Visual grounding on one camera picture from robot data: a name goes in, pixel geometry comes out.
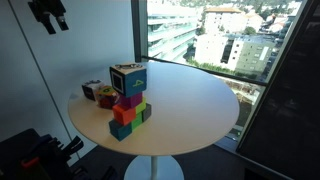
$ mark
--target white building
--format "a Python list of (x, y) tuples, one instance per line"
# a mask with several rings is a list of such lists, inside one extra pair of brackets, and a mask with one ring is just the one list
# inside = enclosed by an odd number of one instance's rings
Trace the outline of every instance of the white building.
[(203, 34), (197, 37), (195, 60), (198, 63), (220, 64), (224, 47), (228, 42), (222, 34)]
[(295, 2), (295, 1), (289, 2), (288, 9), (292, 9), (293, 10), (292, 13), (290, 14), (291, 16), (297, 15), (301, 4), (302, 4), (302, 2)]
[(244, 16), (247, 20), (246, 27), (253, 27), (258, 32), (263, 23), (263, 18), (256, 13), (248, 13)]
[(287, 16), (276, 17), (273, 24), (270, 25), (268, 31), (273, 33), (280, 32), (287, 21), (288, 21)]
[(246, 19), (242, 11), (236, 8), (228, 7), (211, 7), (205, 10), (206, 33), (217, 33), (223, 26), (225, 32), (239, 32), (244, 30)]
[(181, 61), (197, 29), (196, 10), (164, 4), (148, 4), (148, 56)]

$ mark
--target building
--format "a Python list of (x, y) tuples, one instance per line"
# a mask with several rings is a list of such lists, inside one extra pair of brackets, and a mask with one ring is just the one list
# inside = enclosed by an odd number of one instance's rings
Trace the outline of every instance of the building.
[(246, 27), (253, 27), (258, 32), (263, 23), (263, 18), (256, 13), (248, 13), (244, 16), (247, 20)]
[(259, 78), (274, 47), (264, 36), (212, 34), (197, 38), (195, 60)]
[(286, 22), (284, 22), (283, 28), (279, 31), (279, 37), (276, 39), (277, 47), (282, 46), (284, 38), (291, 27), (291, 24), (296, 16), (288, 16)]
[(225, 32), (239, 32), (244, 30), (246, 19), (241, 14), (242, 11), (236, 8), (211, 7), (205, 10), (206, 33), (216, 33), (224, 29)]
[(239, 73), (260, 77), (275, 43), (263, 36), (240, 36), (234, 39), (227, 67)]
[(193, 44), (197, 23), (194, 9), (148, 5), (148, 55), (168, 61), (182, 60)]
[(196, 38), (195, 60), (198, 63), (219, 64), (228, 38), (222, 34), (204, 34)]

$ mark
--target round white table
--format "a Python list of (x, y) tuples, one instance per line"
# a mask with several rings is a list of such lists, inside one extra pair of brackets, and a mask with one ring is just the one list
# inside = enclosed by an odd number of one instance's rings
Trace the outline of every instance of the round white table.
[(238, 100), (222, 80), (204, 71), (171, 63), (141, 64), (147, 68), (143, 96), (152, 105), (152, 115), (132, 134), (122, 141), (114, 138), (108, 126), (112, 111), (87, 99), (80, 85), (69, 99), (70, 119), (98, 145), (137, 155), (125, 179), (184, 179), (172, 155), (199, 150), (224, 137), (238, 119)]

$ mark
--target pink cube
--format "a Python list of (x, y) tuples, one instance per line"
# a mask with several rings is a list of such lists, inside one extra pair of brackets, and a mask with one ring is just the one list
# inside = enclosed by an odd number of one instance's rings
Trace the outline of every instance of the pink cube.
[(125, 97), (120, 94), (120, 104), (127, 108), (134, 108), (142, 102), (142, 92), (131, 97)]

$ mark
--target window frame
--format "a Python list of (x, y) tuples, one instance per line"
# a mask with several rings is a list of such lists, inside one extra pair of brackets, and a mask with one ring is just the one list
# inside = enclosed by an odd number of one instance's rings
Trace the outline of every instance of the window frame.
[[(242, 139), (245, 138), (246, 132), (248, 129), (250, 129), (251, 124), (254, 120), (255, 115), (259, 111), (259, 108), (265, 99), (266, 95), (268, 94), (268, 91), (273, 84), (274, 80), (276, 79), (276, 76), (278, 74), (278, 71), (286, 58), (295, 37), (297, 36), (297, 33), (299, 32), (299, 29), (301, 28), (301, 25), (304, 21), (305, 17), (305, 11), (309, 10), (308, 4), (311, 4), (310, 0), (303, 1), (300, 9), (297, 13), (297, 17), (295, 18), (294, 21), (292, 22), (291, 27), (287, 36), (284, 39), (283, 42), (283, 48), (280, 49), (276, 60), (277, 63), (273, 65), (270, 69), (270, 72), (272, 72), (271, 75), (269, 75), (266, 79), (266, 82), (261, 82), (261, 81), (256, 81), (252, 79), (247, 79), (247, 78), (242, 78), (238, 76), (233, 76), (233, 75), (228, 75), (220, 72), (215, 72), (215, 71), (210, 71), (206, 69), (201, 69), (197, 68), (200, 70), (203, 70), (207, 73), (210, 73), (212, 75), (217, 75), (221, 76), (224, 78), (230, 78), (238, 81), (242, 81), (244, 83), (250, 83), (258, 86), (262, 86), (264, 88), (263, 93), (261, 94), (260, 98), (257, 100), (257, 105), (254, 108), (253, 112), (251, 113), (251, 116), (249, 116), (246, 125), (243, 127), (243, 133), (241, 133), (241, 136), (239, 137), (239, 141), (236, 142), (237, 144), (241, 143)], [(147, 0), (131, 0), (131, 10), (132, 10), (132, 26), (133, 26), (133, 38), (134, 38), (134, 55), (135, 55), (135, 62), (148, 62), (149, 60), (154, 60), (158, 62), (166, 62), (166, 63), (174, 63), (174, 64), (179, 64), (179, 65), (184, 65), (180, 63), (175, 63), (172, 61), (166, 61), (163, 59), (158, 59), (154, 57), (149, 57), (148, 56), (148, 13), (147, 13)]]

